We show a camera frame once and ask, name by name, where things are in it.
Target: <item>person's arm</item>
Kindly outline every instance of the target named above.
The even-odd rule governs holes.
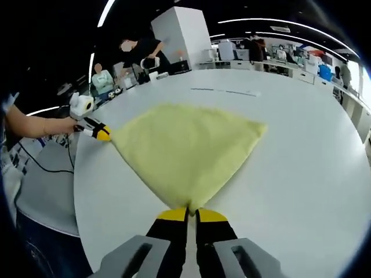
[[[106,74],[107,74],[107,77],[108,77],[109,84],[113,85],[114,84],[114,80],[113,80],[110,72],[106,70]]]
[[[18,136],[40,138],[47,135],[71,134],[77,122],[70,117],[64,119],[46,119],[26,116],[15,105],[6,114],[7,126]]]
[[[160,42],[156,49],[153,51],[152,54],[149,55],[149,58],[154,58],[157,56],[157,54],[163,49],[163,47],[165,46],[165,44],[163,42]]]

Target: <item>person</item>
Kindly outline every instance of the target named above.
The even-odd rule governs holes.
[[[340,76],[344,83],[344,88],[348,90],[352,76],[350,70],[346,64],[343,64],[340,68]]]
[[[264,67],[262,63],[255,63],[255,62],[262,62],[263,61],[263,51],[261,50],[261,46],[255,40],[244,39],[241,44],[244,45],[245,49],[249,49],[249,56],[250,56],[250,63],[254,64],[254,68],[256,71],[264,71]]]
[[[340,67],[335,67],[335,77],[340,80]]]
[[[286,52],[284,51],[283,45],[279,46],[279,49],[277,49],[277,58],[282,61],[286,61]]]
[[[140,65],[142,59],[146,57],[152,59],[155,57],[160,58],[160,66],[155,69],[159,74],[168,71],[170,62],[161,51],[164,46],[165,44],[158,39],[143,38],[139,41],[123,40],[120,44],[120,49],[128,55],[124,61],[120,77],[125,76],[132,64]]]
[[[101,64],[94,66],[95,74],[92,77],[92,82],[98,91],[98,94],[108,93],[114,88],[114,80],[109,71],[102,70]]]
[[[27,116],[14,104],[17,95],[10,94],[3,97],[1,102],[1,206],[2,213],[5,212],[6,219],[12,226],[12,228],[7,227],[6,232],[12,235],[17,231],[18,238],[12,237],[12,242],[18,250],[21,250],[21,256],[18,259],[20,262],[26,262],[27,265],[34,261],[37,268],[31,268],[32,271],[43,274],[41,276],[38,273],[38,277],[87,277],[92,274],[92,270],[79,238],[42,226],[19,211],[16,212],[15,220],[15,215],[12,213],[15,211],[12,208],[15,208],[14,201],[20,189],[20,179],[23,174],[15,168],[10,159],[4,140],[5,128],[18,136],[40,138],[56,134],[71,134],[77,124],[76,120],[70,117],[55,119]]]
[[[268,55],[266,51],[266,45],[265,45],[265,40],[264,39],[257,39],[256,40],[257,44],[260,46],[261,51],[263,52],[263,60],[267,61],[268,60]],[[264,64],[264,71],[269,72],[269,65]]]

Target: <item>person in light shirt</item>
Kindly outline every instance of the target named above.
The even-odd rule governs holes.
[[[102,70],[101,64],[94,66],[96,74],[92,77],[92,82],[98,91],[98,94],[108,93],[114,88],[114,80],[111,74],[106,69]]]
[[[279,46],[279,49],[277,50],[277,57],[279,60],[286,61],[286,52],[283,49],[283,45]]]

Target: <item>desk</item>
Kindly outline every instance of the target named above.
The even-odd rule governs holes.
[[[368,133],[371,128],[371,109],[365,104],[362,98],[355,96],[350,91],[346,90],[342,86],[339,86],[336,83],[326,81],[314,75],[310,72],[307,72],[300,68],[296,64],[292,63],[280,63],[275,60],[264,60],[262,63],[266,65],[273,65],[275,67],[283,67],[289,70],[289,77],[293,79],[301,80],[305,83],[309,83],[316,87],[315,90],[320,90],[325,93],[333,93],[334,87],[344,93],[343,108],[347,111],[349,117],[352,119],[354,126],[358,130],[359,136],[362,139],[362,142],[365,142]],[[250,61],[209,61],[199,64],[200,69],[245,69],[245,70],[254,70],[254,67],[251,66]]]
[[[205,207],[280,260],[287,277],[337,277],[371,220],[371,171],[357,131],[331,95],[281,75],[200,70],[132,88],[94,116],[116,129],[162,103],[220,108],[267,123],[249,159]],[[111,143],[85,136],[78,142],[74,202],[93,271],[167,209]],[[196,271],[185,266],[183,277],[199,277]]]

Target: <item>hand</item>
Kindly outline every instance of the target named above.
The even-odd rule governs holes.
[[[154,59],[154,58],[156,58],[156,55],[157,55],[157,54],[152,53],[152,54],[148,55],[148,58]]]

